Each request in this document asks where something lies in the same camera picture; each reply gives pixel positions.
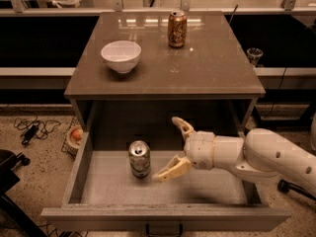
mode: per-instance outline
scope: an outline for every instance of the cabinet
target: cabinet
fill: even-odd
[[[65,230],[268,231],[288,218],[255,185],[222,170],[191,171],[166,184],[150,176],[182,153],[172,116],[199,130],[242,135],[265,91],[220,13],[188,13],[186,45],[167,43],[168,13],[102,13],[65,95],[84,128],[61,208],[42,216]],[[136,41],[138,65],[110,70],[100,55],[114,40]],[[152,170],[129,168],[128,145],[146,141]]]

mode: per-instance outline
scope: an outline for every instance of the open drawer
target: open drawer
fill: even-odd
[[[272,230],[288,212],[269,208],[255,185],[224,170],[191,170],[167,183],[151,182],[153,173],[183,154],[172,116],[197,130],[232,135],[237,130],[230,107],[227,100],[94,101],[62,206],[45,208],[41,216],[67,231]],[[142,179],[131,173],[127,156],[139,139],[151,149],[151,172]]]

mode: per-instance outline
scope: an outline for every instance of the drawer handle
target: drawer handle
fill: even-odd
[[[183,230],[183,226],[182,224],[179,225],[179,233],[176,233],[176,234],[153,234],[153,233],[150,233],[150,230],[149,230],[149,224],[146,224],[146,235],[148,237],[155,237],[155,236],[172,236],[172,237],[180,237],[182,234],[183,234],[184,230]]]

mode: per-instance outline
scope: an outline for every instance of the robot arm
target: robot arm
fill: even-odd
[[[184,175],[191,166],[198,170],[219,168],[252,183],[277,183],[281,176],[285,176],[316,197],[316,157],[282,136],[257,128],[251,130],[244,140],[194,131],[181,118],[172,121],[185,139],[186,157],[174,157],[153,175],[154,182]]]

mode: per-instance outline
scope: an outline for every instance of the silver can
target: silver can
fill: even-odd
[[[128,149],[129,163],[132,174],[138,178],[143,178],[150,172],[150,149],[141,140],[131,143]]]
[[[182,47],[187,37],[187,16],[183,11],[174,11],[169,15],[168,44],[171,47]]]

